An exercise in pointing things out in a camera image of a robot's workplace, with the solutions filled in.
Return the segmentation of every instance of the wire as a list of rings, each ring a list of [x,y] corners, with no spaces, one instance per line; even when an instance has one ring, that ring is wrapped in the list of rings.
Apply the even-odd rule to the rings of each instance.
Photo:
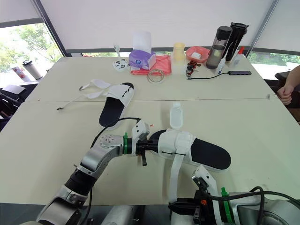
[[[258,217],[257,217],[257,225],[260,225],[263,220],[263,207],[264,207],[264,193],[263,188],[261,186],[256,186],[250,190],[250,192],[254,192],[256,190],[260,190],[261,193],[261,203],[259,205]]]
[[[83,221],[81,221],[80,225],[83,225],[89,216],[90,208],[92,206],[92,189],[93,189],[93,187],[90,189],[90,200],[89,200],[88,210],[86,211],[85,217],[84,217]]]
[[[204,80],[207,80],[207,79],[215,78],[215,77],[220,76],[222,74],[228,74],[228,72],[227,73],[221,73],[221,74],[218,74],[218,75],[212,76],[212,77],[188,77],[187,79],[188,80],[193,80],[193,79],[204,79]]]
[[[100,132],[99,134],[97,134],[97,136],[95,137],[95,139],[93,140],[93,143],[91,145],[91,148],[94,146],[94,144],[96,143],[97,139],[99,138],[99,136],[111,125],[113,125],[114,123],[120,121],[120,120],[136,120],[137,122],[140,121],[141,119],[140,118],[136,118],[136,117],[124,117],[124,118],[121,118],[121,119],[118,119],[118,120],[115,120],[113,122],[111,122],[110,124],[108,124],[107,127],[104,127]],[[89,206],[88,206],[88,210],[85,214],[85,217],[83,219],[83,221],[80,223],[80,225],[83,225],[85,223],[85,221],[87,220],[88,216],[89,216],[89,213],[90,213],[90,208],[92,206],[92,189],[93,187],[91,188],[90,190],[90,201],[89,201]]]
[[[97,139],[99,138],[99,136],[107,129],[109,128],[111,125],[113,125],[114,123],[120,121],[120,120],[136,120],[136,122],[140,121],[141,119],[140,118],[136,118],[136,117],[124,117],[124,118],[121,118],[121,119],[118,119],[118,120],[115,120],[113,122],[111,122],[110,124],[108,124],[107,127],[104,127],[100,132],[99,134],[97,134],[97,136],[94,138],[93,140],[93,143],[92,145],[90,146],[91,148],[94,146],[94,144],[96,143]]]
[[[215,200],[215,201],[230,201],[230,200],[234,200],[234,199],[239,199],[239,198],[245,198],[245,197],[250,197],[250,196],[254,196],[254,195],[260,195],[261,192],[249,192],[249,193],[243,193],[243,194],[239,194],[239,195],[232,195],[232,196],[223,196],[223,197],[219,197],[219,196],[213,196],[208,194],[205,190],[200,189],[200,191],[209,199],[211,200]],[[286,194],[282,194],[280,192],[274,192],[274,191],[263,191],[264,195],[278,195],[284,198],[287,198],[290,200],[290,202],[295,205],[297,208],[300,209],[300,201],[296,200]]]

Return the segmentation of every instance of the table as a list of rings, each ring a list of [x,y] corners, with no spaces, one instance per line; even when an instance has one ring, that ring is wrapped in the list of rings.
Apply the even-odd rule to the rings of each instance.
[[[99,91],[97,88],[78,90],[94,78],[112,84],[133,83],[135,86],[133,101],[267,98],[269,94],[271,98],[274,97],[273,91],[246,58],[243,58],[234,69],[225,65],[224,72],[250,70],[252,72],[250,76],[222,75],[211,80],[187,80],[185,76],[166,76],[161,85],[150,84],[144,75],[134,76],[129,72],[116,71],[112,66],[114,61],[116,61],[114,57],[61,58],[26,101],[71,101],[81,94]],[[209,70],[205,66],[197,69],[199,72],[194,72],[194,77],[214,76],[214,70]],[[99,97],[92,101],[105,101],[105,98]]]
[[[212,172],[218,189],[249,191],[260,185],[300,198],[300,126],[275,99],[180,101],[184,110],[181,130],[225,148],[232,164]],[[142,117],[154,133],[169,127],[172,101],[134,101],[125,116]],[[103,102],[76,102],[57,111],[60,102],[25,102],[0,134],[0,202],[46,204],[65,183],[94,136]],[[134,121],[106,134],[123,135]],[[94,205],[167,204],[172,161],[151,152],[148,166],[141,159],[113,159],[96,182]],[[195,166],[183,164],[179,197],[193,197]]]

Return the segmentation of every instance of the black thermos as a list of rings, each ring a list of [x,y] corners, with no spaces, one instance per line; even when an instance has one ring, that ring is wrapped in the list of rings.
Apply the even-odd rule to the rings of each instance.
[[[237,50],[240,41],[242,40],[243,36],[247,33],[248,26],[249,25],[244,25],[238,22],[231,23],[230,27],[232,28],[232,32],[223,53],[223,57],[224,57],[227,52],[226,62],[231,61],[231,59],[233,58],[233,55]]]

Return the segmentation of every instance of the plastic container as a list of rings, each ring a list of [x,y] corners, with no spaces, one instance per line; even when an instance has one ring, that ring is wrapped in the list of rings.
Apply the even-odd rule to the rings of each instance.
[[[218,67],[223,57],[223,53],[231,31],[232,29],[227,26],[221,26],[217,29],[215,40],[212,44],[209,57],[206,61],[206,67],[208,69],[215,69]]]
[[[222,69],[223,69],[224,65],[225,65],[225,57],[223,59],[221,59],[219,65],[217,66],[215,75],[218,75],[222,72]]]
[[[230,62],[233,58],[233,55],[235,54],[235,51],[237,50],[240,41],[244,37],[244,35],[247,33],[247,27],[249,25],[244,25],[242,23],[238,22],[232,22],[231,28],[232,33],[230,35],[230,38],[228,40],[227,46],[225,48],[225,52],[227,52],[226,55],[226,62]]]
[[[24,81],[24,82],[27,82],[27,81],[31,81],[31,79],[26,76],[26,74],[23,72],[22,68],[20,68],[18,66],[18,64],[12,64],[10,65],[11,69],[16,73],[18,74],[18,76]]]
[[[236,67],[238,65],[238,63],[240,62],[240,60],[242,59],[243,57],[243,50],[244,50],[244,46],[242,46],[239,50],[239,52],[237,53],[237,55],[233,58],[233,61],[232,61],[232,67]]]
[[[201,58],[200,59],[192,58],[193,53],[201,54]],[[201,62],[205,62],[208,59],[209,53],[210,53],[210,50],[207,48],[203,48],[200,46],[193,46],[193,47],[190,47],[189,49],[187,49],[186,56],[187,56],[188,60],[192,60],[192,61],[201,63]]]
[[[184,54],[184,43],[175,43],[171,55],[172,75],[186,75],[187,60]]]
[[[24,68],[36,79],[41,79],[42,75],[37,70],[37,68],[34,66],[31,60],[25,60],[23,63]]]

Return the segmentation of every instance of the tissue box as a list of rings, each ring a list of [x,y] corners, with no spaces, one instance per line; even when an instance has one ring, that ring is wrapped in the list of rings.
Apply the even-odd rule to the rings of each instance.
[[[132,52],[129,54],[129,64],[132,67],[149,70],[155,64],[155,62],[156,58],[154,52],[151,52],[150,54],[142,50],[132,50]]]

